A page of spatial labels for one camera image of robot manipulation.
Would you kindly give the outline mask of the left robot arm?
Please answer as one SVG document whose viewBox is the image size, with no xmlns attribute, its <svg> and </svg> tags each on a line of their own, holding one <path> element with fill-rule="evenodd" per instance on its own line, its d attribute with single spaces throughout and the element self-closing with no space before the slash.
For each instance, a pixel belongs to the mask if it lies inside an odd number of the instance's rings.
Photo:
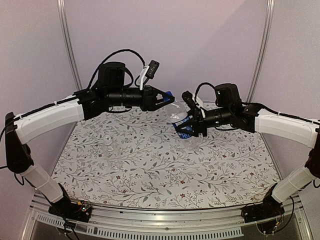
<svg viewBox="0 0 320 240">
<path fill-rule="evenodd" d="M 64 125 L 110 113 L 112 107 L 139 107 L 143 112 L 153 112 L 173 103 L 173 96 L 144 84 L 145 78 L 154 78 L 159 65 L 154 60 L 144 65 L 138 76 L 139 86 L 132 87 L 125 84 L 125 74 L 132 74 L 124 63 L 102 62 L 93 74 L 96 81 L 90 81 L 87 88 L 27 113 L 8 113 L 2 132 L 7 168 L 29 181 L 63 217 L 70 217 L 74 205 L 64 188 L 34 163 L 28 143 Z"/>
</svg>

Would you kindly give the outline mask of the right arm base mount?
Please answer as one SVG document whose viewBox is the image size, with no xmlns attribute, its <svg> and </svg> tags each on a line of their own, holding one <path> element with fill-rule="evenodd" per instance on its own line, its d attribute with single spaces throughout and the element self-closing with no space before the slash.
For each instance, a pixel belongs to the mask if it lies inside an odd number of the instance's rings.
<svg viewBox="0 0 320 240">
<path fill-rule="evenodd" d="M 271 195 L 264 197 L 262 203 L 252 203 L 241 209 L 241 216 L 245 223 L 273 218 L 284 213 L 282 203 L 277 202 Z"/>
</svg>

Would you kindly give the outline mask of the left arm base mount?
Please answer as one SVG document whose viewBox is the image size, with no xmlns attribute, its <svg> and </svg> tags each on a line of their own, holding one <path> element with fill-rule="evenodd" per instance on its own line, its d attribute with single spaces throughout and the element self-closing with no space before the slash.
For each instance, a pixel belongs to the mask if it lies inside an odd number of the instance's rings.
<svg viewBox="0 0 320 240">
<path fill-rule="evenodd" d="M 92 214 L 92 204 L 84 200 L 72 202 L 63 186 L 60 185 L 60 187 L 62 189 L 62 199 L 56 203 L 51 202 L 48 212 L 65 219 L 88 223 Z"/>
</svg>

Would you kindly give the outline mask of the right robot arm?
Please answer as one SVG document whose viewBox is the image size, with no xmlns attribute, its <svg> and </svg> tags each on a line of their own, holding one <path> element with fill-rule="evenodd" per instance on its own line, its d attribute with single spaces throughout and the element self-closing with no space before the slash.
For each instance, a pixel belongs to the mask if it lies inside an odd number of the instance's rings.
<svg viewBox="0 0 320 240">
<path fill-rule="evenodd" d="M 278 207 L 312 181 L 320 177 L 320 122 L 280 111 L 262 103 L 243 102 L 234 83 L 223 83 L 212 87 L 216 108 L 205 110 L 198 101 L 199 88 L 195 93 L 182 93 L 188 105 L 188 116 L 177 126 L 177 132 L 194 137 L 207 136 L 209 128 L 229 125 L 249 133 L 259 133 L 264 138 L 282 138 L 309 148 L 306 162 L 273 185 L 259 206 L 262 218 L 269 218 Z"/>
</svg>

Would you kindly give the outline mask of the blue bottle cap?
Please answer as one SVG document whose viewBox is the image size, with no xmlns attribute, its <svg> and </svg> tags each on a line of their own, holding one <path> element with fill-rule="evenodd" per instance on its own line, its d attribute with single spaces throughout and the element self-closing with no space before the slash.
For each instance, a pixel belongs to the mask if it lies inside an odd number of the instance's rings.
<svg viewBox="0 0 320 240">
<path fill-rule="evenodd" d="M 170 91 L 166 91 L 165 92 L 165 95 L 164 95 L 163 99 L 168 104 L 171 104 L 171 103 L 173 103 L 175 101 L 175 97 L 173 96 L 173 94 Z"/>
</svg>

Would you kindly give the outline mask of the blue label plastic bottle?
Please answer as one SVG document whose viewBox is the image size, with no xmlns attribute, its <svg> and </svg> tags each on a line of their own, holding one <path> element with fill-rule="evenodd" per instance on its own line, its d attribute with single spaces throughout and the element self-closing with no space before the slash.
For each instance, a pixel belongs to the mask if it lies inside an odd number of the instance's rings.
<svg viewBox="0 0 320 240">
<path fill-rule="evenodd" d="M 175 130 L 177 130 L 178 126 L 180 126 L 184 122 L 187 122 L 190 119 L 187 110 L 185 109 L 183 104 L 176 100 L 167 105 L 165 107 L 165 111 L 170 123 L 172 124 Z M 198 148 L 200 144 L 199 137 L 194 137 L 190 134 L 178 131 L 176 131 L 176 133 L 187 150 L 193 151 Z"/>
</svg>

